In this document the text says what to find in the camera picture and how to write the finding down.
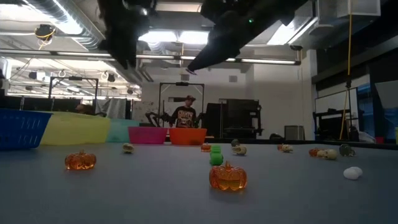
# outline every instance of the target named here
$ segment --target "white egg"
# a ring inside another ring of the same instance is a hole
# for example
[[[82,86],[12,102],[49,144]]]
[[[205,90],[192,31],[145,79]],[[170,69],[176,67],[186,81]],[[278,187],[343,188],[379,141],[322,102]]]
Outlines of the white egg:
[[[349,180],[357,180],[359,177],[359,174],[357,173],[357,171],[354,169],[351,169],[351,168],[344,170],[343,175],[345,178],[347,178]]]
[[[360,177],[361,177],[362,174],[363,174],[362,169],[359,168],[359,167],[350,167],[350,169],[354,169],[354,170],[358,173],[358,175],[359,175]]]

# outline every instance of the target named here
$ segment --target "ceiling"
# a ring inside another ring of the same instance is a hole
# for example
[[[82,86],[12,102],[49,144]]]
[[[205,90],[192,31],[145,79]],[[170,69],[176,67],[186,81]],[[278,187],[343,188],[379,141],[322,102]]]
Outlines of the ceiling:
[[[212,27],[212,23],[203,18],[199,11],[202,0],[159,0],[157,7],[159,16],[151,19],[152,30],[171,30],[178,35],[183,31],[194,30],[194,31],[206,31]],[[98,35],[102,36],[100,32],[104,32],[105,27],[103,21],[99,18],[99,9],[97,0],[73,0],[75,3],[74,9],[76,10],[76,17],[87,19],[86,22],[90,23],[92,31],[98,30]],[[313,4],[309,1],[303,5],[296,12],[294,21],[289,24],[291,32],[296,32],[303,26],[309,19],[312,18]],[[70,35],[65,35],[59,31],[48,45],[43,45],[35,35],[32,35],[35,28],[40,24],[54,25],[51,20],[37,11],[32,10],[29,6],[17,6],[12,4],[1,5],[0,7],[0,48],[4,49],[24,49],[24,50],[53,50],[53,51],[71,51],[71,52],[87,52],[81,44],[76,41],[76,38],[71,38]],[[240,57],[248,58],[275,58],[275,59],[286,59],[291,60],[292,57],[296,56],[296,53],[286,46],[272,46],[270,47],[267,43],[271,40],[275,40],[275,35],[280,28],[283,27],[281,22],[276,22],[270,26],[267,30],[252,40],[247,46],[241,49]],[[172,43],[163,43],[164,49],[167,54],[181,54],[183,51],[184,55],[195,56],[204,47],[203,44],[184,44],[175,45]],[[144,52],[145,54],[154,54],[154,52]],[[145,78],[142,78],[142,71],[138,70],[123,70],[120,66],[115,63],[100,62],[100,61],[76,61],[76,60],[52,60],[52,59],[38,59],[33,58],[10,58],[13,67],[12,74],[18,73],[13,78],[18,77],[17,80],[12,81],[16,83],[27,83],[34,84],[40,82],[40,84],[46,85],[48,83],[31,80],[28,78],[29,70],[40,70],[46,71],[48,74],[57,76],[59,71],[67,72],[67,75],[82,76],[90,78],[99,78],[99,85],[102,88],[108,88],[109,86],[115,86],[116,90],[101,90],[100,95],[122,95],[126,94],[127,86],[132,84],[141,85],[142,82],[146,82]],[[179,61],[161,61],[161,60],[145,60],[140,63],[146,67],[148,75],[150,75],[153,82],[176,82],[180,80],[180,74],[183,73],[180,68],[181,63]],[[26,72],[18,71],[18,67],[24,67]],[[212,67],[210,70],[199,71],[201,75],[193,78],[193,82],[205,83],[211,76],[219,75],[222,77],[222,70],[228,69],[228,73],[239,75],[244,74],[250,65],[238,64],[238,63],[222,63],[220,65]],[[116,81],[110,83],[107,80],[103,80],[105,72],[111,72],[116,74]],[[217,82],[225,82],[227,85],[235,85],[227,82],[226,78],[219,78]],[[70,85],[79,85],[75,82],[68,82]],[[24,91],[23,86],[16,86],[11,91]],[[65,92],[65,88],[58,88],[56,93]],[[40,88],[40,92],[45,93],[45,88]],[[94,93],[93,89],[86,89],[88,95]],[[139,97],[139,92],[134,93],[134,97]]]

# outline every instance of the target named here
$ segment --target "pink bowl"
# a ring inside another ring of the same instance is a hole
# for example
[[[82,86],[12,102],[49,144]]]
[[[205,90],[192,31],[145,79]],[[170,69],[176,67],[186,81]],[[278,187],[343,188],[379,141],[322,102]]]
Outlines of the pink bowl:
[[[168,128],[129,127],[130,143],[133,144],[163,144]]]

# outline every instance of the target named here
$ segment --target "pumpkin stem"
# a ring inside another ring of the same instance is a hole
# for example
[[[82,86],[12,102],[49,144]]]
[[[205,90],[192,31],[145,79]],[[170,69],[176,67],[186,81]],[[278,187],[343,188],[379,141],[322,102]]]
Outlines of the pumpkin stem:
[[[230,169],[231,164],[228,161],[225,161],[225,169]]]

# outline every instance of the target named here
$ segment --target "orange bowl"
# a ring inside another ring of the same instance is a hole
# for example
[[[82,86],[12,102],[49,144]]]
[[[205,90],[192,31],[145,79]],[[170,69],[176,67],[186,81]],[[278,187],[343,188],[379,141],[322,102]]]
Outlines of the orange bowl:
[[[201,146],[205,142],[205,128],[170,128],[170,141],[174,145]]]

